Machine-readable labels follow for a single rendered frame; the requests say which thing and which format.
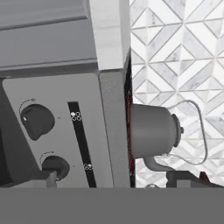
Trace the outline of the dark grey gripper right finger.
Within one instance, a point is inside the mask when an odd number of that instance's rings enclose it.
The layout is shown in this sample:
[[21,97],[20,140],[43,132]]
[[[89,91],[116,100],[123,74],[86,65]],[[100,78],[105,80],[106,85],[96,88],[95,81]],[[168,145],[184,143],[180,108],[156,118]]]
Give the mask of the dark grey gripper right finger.
[[189,171],[168,171],[166,173],[167,188],[222,188],[222,185],[212,183],[207,174],[202,171],[198,177]]

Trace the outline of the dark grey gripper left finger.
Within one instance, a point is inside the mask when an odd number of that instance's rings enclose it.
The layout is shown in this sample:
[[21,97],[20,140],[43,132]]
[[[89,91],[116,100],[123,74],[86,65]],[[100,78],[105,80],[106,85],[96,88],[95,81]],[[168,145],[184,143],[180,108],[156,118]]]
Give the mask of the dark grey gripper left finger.
[[56,188],[57,187],[56,171],[38,171],[30,179],[18,183],[7,184],[7,187],[16,188]]

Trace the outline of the black stove knob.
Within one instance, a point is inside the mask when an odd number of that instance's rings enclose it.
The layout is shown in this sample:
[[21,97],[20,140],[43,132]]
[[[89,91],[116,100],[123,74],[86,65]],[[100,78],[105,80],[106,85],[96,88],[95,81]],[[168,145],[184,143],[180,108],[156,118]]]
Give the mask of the black stove knob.
[[47,157],[41,165],[43,171],[56,172],[57,180],[64,179],[70,171],[69,163],[59,156]]
[[51,110],[40,104],[25,107],[20,114],[20,119],[29,138],[33,141],[49,133],[55,125]]

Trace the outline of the grey stove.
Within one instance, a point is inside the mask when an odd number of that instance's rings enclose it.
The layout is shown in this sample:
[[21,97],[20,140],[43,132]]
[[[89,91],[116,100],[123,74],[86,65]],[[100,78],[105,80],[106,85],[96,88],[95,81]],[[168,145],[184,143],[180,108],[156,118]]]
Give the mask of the grey stove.
[[[58,188],[131,188],[131,65],[101,71],[94,61],[0,70],[0,187],[31,179],[49,156],[70,165]],[[20,114],[51,110],[55,125],[37,141]]]

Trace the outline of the grey cupboard front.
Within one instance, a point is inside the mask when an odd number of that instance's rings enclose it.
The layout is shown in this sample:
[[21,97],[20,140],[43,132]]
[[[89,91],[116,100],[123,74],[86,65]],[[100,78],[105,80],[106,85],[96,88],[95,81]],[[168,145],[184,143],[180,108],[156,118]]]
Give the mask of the grey cupboard front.
[[0,0],[0,30],[86,19],[88,0]]
[[0,31],[0,67],[95,60],[91,22],[87,19]]

